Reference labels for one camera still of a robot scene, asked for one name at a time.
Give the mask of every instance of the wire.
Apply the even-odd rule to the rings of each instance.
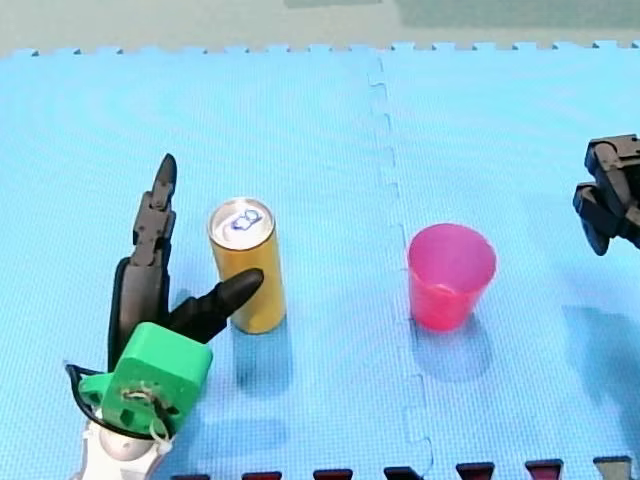
[[[93,412],[93,409],[91,408],[91,406],[86,404],[82,400],[82,397],[80,396],[80,391],[79,391],[79,385],[80,385],[80,381],[82,380],[82,375],[98,375],[98,374],[101,374],[102,372],[89,370],[88,368],[79,367],[78,365],[73,365],[73,364],[65,365],[65,370],[69,375],[69,380],[71,381],[71,393],[73,394],[73,399],[78,405],[78,408],[80,409],[80,411],[84,413],[84,415],[89,420],[98,424],[100,427],[106,430],[109,430],[113,433],[117,433],[118,435],[123,435],[129,438],[135,438],[137,440],[155,440],[152,435],[147,435],[147,434],[137,433],[137,432],[130,432],[128,430],[117,427],[115,425],[109,425],[101,418],[98,418],[96,414]],[[162,426],[164,427],[165,433],[167,435],[167,439],[171,439],[174,436],[175,432],[172,428],[172,423],[169,418],[169,414],[162,407],[160,401],[157,398],[152,397],[151,401],[153,404],[154,412],[158,417],[158,419],[160,420],[160,422],[162,423]]]

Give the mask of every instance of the pink cup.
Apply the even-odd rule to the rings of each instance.
[[[443,223],[411,240],[409,303],[415,321],[446,332],[462,326],[491,282],[496,255],[475,230]]]

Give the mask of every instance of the yellow can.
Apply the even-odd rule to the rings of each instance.
[[[246,333],[276,328],[284,319],[286,305],[271,211],[258,200],[232,198],[213,212],[207,229],[221,280],[247,268],[260,268],[264,273],[262,286],[231,321]]]

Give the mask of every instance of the gray floor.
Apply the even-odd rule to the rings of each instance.
[[[640,0],[0,0],[0,12],[0,55],[104,45],[640,40]]]

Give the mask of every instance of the can lid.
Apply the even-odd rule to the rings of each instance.
[[[209,237],[230,250],[247,250],[269,238],[273,227],[273,215],[261,202],[232,198],[211,215]]]

